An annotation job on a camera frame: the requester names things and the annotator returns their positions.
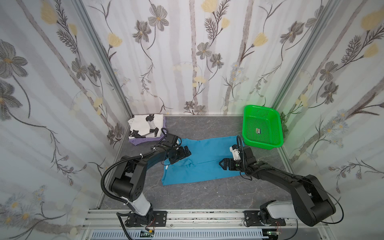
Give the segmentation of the teal blue t-shirt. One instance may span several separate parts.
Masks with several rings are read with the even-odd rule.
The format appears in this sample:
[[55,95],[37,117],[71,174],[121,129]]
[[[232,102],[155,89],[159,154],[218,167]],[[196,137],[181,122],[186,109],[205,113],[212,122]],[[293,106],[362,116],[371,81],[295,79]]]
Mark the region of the teal blue t-shirt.
[[173,165],[166,160],[162,184],[188,184],[238,176],[238,171],[223,170],[219,165],[221,160],[233,157],[230,147],[236,143],[236,136],[199,141],[182,139],[182,146],[188,147],[192,154]]

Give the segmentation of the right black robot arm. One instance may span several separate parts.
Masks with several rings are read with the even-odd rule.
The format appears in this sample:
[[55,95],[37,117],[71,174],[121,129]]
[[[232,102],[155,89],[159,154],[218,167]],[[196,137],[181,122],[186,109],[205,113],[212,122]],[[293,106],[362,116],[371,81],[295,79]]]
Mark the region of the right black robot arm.
[[290,201],[272,200],[260,206],[258,218],[264,225],[277,219],[295,219],[309,227],[336,213],[336,206],[328,192],[313,175],[300,176],[258,161],[249,147],[230,147],[232,158],[219,162],[223,170],[245,173],[250,178],[269,182],[291,195]]

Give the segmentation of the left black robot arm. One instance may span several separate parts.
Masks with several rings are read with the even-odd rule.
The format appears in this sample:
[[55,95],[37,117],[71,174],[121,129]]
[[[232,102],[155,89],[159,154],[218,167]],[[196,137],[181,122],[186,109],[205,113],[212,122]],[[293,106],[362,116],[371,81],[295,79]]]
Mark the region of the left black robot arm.
[[147,170],[169,160],[173,165],[192,155],[176,135],[166,134],[149,152],[134,157],[122,157],[102,175],[101,187],[106,196],[122,202],[138,216],[147,216],[152,208],[143,189]]

